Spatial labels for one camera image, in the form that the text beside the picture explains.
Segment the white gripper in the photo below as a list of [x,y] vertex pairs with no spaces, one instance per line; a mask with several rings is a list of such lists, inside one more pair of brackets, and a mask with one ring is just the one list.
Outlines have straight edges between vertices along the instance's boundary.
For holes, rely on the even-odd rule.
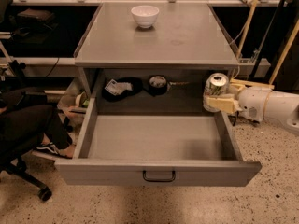
[[228,89],[232,95],[206,96],[205,109],[210,112],[223,111],[233,114],[239,111],[239,115],[245,119],[261,122],[266,98],[270,89],[262,87],[249,87],[239,83],[231,83]]

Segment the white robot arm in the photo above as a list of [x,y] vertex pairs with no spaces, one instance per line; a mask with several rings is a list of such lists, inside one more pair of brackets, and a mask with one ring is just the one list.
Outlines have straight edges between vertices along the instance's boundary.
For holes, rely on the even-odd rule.
[[209,112],[238,114],[251,121],[266,121],[299,135],[298,94],[273,91],[261,86],[241,87],[231,84],[227,93],[205,93],[204,108]]

